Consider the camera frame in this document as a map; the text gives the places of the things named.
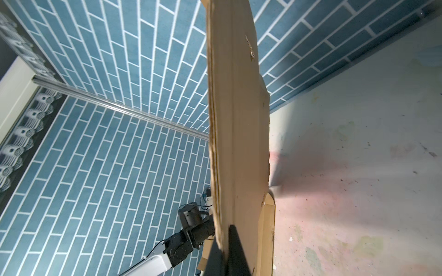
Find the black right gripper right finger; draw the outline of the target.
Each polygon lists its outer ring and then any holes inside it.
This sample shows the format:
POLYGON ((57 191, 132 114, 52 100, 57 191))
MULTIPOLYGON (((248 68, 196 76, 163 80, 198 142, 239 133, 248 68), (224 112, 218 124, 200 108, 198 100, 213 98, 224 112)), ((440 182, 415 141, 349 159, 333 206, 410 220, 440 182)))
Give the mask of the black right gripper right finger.
POLYGON ((229 226, 228 276, 252 276, 235 225, 229 226))

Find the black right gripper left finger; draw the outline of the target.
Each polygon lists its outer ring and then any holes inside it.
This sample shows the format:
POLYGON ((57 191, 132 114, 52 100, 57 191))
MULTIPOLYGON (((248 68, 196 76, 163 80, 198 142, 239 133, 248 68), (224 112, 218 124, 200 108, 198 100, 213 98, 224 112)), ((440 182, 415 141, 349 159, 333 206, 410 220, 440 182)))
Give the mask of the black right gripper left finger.
POLYGON ((203 255, 206 260, 204 268, 204 276, 224 276, 224 260, 223 253, 219 249, 216 239, 208 240, 208 244, 204 244, 203 255))

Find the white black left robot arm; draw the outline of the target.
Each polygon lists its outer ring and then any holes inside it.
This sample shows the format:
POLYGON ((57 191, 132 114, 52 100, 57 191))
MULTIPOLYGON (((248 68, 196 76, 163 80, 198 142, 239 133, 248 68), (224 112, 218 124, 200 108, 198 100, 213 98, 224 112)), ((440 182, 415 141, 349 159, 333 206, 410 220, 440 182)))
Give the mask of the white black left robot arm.
POLYGON ((183 262, 206 239, 215 235, 214 219, 200 205, 191 202, 178 210, 182 230, 160 241, 141 261, 121 273, 122 276, 159 276, 183 262))

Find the brown cardboard box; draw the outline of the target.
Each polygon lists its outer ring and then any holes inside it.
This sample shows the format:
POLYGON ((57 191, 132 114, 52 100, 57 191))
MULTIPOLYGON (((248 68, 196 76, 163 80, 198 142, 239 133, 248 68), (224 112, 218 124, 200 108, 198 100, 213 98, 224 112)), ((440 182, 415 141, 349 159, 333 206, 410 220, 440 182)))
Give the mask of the brown cardboard box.
POLYGON ((269 93, 259 69, 248 1, 208 1, 209 155, 215 239, 228 275, 235 225, 251 274, 260 256, 260 216, 269 193, 269 93))

